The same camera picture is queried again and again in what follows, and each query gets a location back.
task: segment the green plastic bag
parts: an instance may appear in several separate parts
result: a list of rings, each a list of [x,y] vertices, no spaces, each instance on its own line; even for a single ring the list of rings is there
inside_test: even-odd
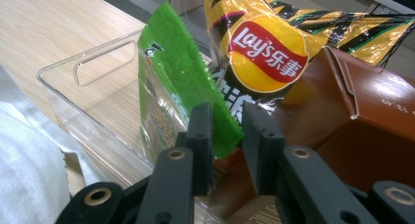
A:
[[[138,41],[142,132],[156,156],[186,131],[191,109],[211,103],[213,153],[226,157],[244,136],[210,77],[207,64],[167,3],[149,19]]]

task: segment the wooden table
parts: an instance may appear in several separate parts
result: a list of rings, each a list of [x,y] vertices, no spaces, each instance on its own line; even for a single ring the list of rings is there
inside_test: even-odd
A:
[[[56,122],[38,71],[143,26],[103,0],[0,0],[0,65]],[[72,193],[82,188],[76,164],[70,183]]]

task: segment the lay's chip bag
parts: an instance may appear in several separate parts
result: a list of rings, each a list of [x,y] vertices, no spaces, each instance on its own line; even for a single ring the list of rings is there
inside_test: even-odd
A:
[[[210,66],[241,122],[243,102],[273,113],[324,46],[378,65],[413,28],[415,15],[298,9],[276,0],[204,0]]]

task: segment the white fabric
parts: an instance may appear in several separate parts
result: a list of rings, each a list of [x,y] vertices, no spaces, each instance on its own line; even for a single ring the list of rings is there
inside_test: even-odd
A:
[[[69,202],[65,154],[90,185],[108,181],[76,140],[41,113],[0,66],[0,222],[54,223]]]

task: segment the cardboard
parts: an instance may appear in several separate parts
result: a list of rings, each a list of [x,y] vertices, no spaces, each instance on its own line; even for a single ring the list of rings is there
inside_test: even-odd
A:
[[[415,187],[415,81],[324,48],[273,117],[288,145],[312,148],[347,184]]]

